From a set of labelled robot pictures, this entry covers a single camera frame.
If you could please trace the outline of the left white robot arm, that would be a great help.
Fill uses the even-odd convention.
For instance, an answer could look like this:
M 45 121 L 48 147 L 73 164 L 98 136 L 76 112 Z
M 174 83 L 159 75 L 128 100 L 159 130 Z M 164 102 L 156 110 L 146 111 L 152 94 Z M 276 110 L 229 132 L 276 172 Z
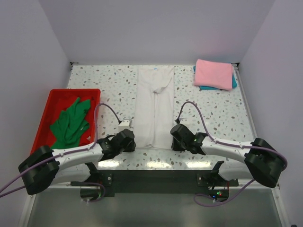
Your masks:
M 133 152 L 136 144 L 129 129 L 108 136 L 88 145 L 51 149 L 43 145 L 18 167 L 29 195 L 38 194 L 49 186 L 65 182 L 84 182 L 94 185 L 98 181 L 92 164 L 113 159 L 123 152 Z

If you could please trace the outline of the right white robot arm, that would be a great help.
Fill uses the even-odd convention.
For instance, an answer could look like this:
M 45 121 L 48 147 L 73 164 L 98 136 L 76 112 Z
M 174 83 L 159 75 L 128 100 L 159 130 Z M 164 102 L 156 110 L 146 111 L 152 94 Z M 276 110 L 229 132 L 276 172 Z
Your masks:
M 246 165 L 229 164 L 222 170 L 212 172 L 211 181 L 217 186 L 231 179 L 252 178 L 265 187 L 274 188 L 287 166 L 286 159 L 260 138 L 253 142 L 219 141 L 206 133 L 193 134 L 183 124 L 175 125 L 170 134 L 173 137 L 174 151 L 220 156 Z

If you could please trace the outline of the white t shirt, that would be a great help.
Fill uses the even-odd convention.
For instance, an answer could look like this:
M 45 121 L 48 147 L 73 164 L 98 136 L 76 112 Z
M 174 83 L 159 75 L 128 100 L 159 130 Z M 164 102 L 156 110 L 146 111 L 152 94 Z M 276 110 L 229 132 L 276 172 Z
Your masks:
M 174 67 L 139 68 L 134 113 L 137 148 L 170 149 L 173 117 Z

